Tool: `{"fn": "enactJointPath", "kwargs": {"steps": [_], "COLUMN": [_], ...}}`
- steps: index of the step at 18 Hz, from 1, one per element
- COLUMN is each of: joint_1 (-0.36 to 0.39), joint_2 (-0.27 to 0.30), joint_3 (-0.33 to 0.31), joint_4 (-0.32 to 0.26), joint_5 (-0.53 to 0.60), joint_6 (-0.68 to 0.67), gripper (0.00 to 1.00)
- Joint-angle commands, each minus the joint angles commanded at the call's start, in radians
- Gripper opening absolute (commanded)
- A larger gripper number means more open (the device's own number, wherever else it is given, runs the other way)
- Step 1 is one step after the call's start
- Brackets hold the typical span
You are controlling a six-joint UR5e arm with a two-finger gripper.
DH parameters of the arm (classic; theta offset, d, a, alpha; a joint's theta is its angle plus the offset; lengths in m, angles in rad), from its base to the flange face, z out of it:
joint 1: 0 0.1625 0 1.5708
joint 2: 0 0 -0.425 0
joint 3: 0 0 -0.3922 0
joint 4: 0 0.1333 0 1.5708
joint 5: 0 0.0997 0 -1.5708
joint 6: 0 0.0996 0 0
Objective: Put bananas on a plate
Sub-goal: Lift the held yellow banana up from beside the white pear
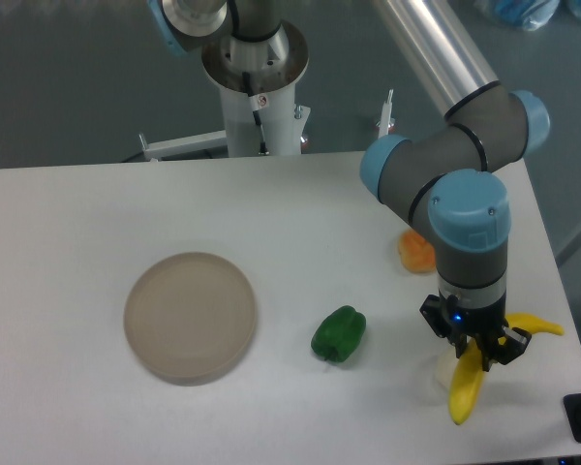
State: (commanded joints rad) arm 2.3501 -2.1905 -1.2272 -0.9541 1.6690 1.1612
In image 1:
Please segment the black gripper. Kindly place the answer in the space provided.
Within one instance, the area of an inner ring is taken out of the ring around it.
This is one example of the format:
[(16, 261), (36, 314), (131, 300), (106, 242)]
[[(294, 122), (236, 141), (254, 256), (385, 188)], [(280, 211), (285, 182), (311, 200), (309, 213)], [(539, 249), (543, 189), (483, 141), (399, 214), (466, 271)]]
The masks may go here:
[(429, 294), (419, 312), (440, 338), (455, 349), (459, 359), (474, 340), (480, 351), (481, 368), (489, 372), (493, 363), (509, 364), (523, 355), (532, 335), (520, 328), (510, 328), (505, 320), (506, 294), (491, 305), (464, 308), (451, 294)]

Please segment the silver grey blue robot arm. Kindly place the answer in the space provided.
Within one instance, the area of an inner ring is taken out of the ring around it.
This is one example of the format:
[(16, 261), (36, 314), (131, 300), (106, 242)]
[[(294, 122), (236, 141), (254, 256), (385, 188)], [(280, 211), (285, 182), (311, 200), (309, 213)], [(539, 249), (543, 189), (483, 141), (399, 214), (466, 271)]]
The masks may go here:
[[(308, 64), (302, 34), (274, 1), (153, 1), (172, 50), (199, 48), (219, 88), (231, 157), (297, 155), (307, 114), (294, 87)], [(422, 141), (381, 132), (366, 150), (365, 187), (435, 249), (439, 291), (421, 313), (483, 370), (508, 364), (531, 334), (505, 316), (510, 212), (496, 171), (541, 146), (550, 131), (544, 104), (510, 92), (444, 1), (378, 1), (375, 9), (443, 115)]]

